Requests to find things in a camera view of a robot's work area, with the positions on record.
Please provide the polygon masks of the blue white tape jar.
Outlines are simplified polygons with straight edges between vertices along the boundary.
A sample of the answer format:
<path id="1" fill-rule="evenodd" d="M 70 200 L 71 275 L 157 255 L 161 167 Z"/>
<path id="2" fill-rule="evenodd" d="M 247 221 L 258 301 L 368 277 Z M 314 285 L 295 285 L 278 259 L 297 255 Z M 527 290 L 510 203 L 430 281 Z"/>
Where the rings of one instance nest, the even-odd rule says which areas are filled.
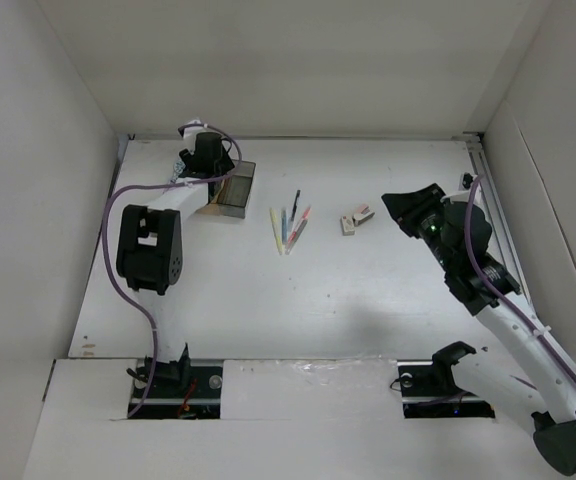
<path id="1" fill-rule="evenodd" d="M 176 184 L 181 178 L 186 177 L 186 165 L 183 160 L 178 159 L 173 165 L 173 172 L 170 178 L 171 184 Z"/>

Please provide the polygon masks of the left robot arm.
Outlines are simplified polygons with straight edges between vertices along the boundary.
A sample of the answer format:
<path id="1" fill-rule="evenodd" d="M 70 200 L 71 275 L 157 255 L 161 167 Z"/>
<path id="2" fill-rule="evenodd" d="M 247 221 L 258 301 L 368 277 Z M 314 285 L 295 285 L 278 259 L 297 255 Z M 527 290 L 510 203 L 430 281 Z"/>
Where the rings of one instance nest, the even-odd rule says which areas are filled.
<path id="1" fill-rule="evenodd" d="M 179 133 L 184 147 L 172 180 L 165 185 L 123 187 L 107 204 L 111 209 L 127 193 L 161 193 L 149 204 L 127 204 L 122 209 L 115 266 L 107 268 L 113 287 L 147 319 L 153 346 L 146 358 L 149 364 L 160 353 L 160 338 L 154 303 L 145 300 L 145 293 L 163 297 L 177 283 L 183 269 L 183 221 L 210 204 L 243 165 L 241 158 L 230 155 L 237 143 L 224 132 L 207 124 L 187 124 Z"/>

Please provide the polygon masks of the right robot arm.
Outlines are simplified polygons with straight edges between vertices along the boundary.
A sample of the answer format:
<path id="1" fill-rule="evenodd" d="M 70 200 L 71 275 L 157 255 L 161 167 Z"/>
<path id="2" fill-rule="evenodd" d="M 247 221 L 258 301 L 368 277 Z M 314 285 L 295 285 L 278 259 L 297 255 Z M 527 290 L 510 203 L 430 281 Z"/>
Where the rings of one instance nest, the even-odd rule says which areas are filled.
<path id="1" fill-rule="evenodd" d="M 477 397 L 512 418 L 546 463 L 576 475 L 576 363 L 521 294 L 518 282 L 488 252 L 492 227 L 475 203 L 453 200 L 436 184 L 382 201 L 398 227 L 422 240 L 444 272 L 450 293 L 486 327 L 525 373 L 512 375 L 484 349 L 457 341 L 430 360 L 404 361 L 397 384 L 405 413 Z"/>

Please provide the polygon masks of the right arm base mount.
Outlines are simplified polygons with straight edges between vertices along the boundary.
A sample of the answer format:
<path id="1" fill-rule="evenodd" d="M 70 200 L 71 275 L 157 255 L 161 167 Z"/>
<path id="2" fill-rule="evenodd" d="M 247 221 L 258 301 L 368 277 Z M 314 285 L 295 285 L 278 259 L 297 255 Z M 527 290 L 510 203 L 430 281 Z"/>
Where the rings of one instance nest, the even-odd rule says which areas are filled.
<path id="1" fill-rule="evenodd" d="M 493 407 L 455 386 L 442 384 L 431 360 L 397 362 L 397 377 L 390 388 L 401 394 L 406 419 L 466 419 L 496 417 Z"/>

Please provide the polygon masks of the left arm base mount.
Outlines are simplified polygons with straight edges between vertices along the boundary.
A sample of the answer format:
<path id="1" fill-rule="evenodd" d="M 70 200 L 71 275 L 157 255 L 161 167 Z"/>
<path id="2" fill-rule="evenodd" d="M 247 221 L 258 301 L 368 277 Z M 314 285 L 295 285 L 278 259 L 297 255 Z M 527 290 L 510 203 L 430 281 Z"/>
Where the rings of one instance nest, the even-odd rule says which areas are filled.
<path id="1" fill-rule="evenodd" d="M 218 420 L 223 365 L 196 364 L 189 358 L 158 362 L 155 377 L 131 420 Z"/>

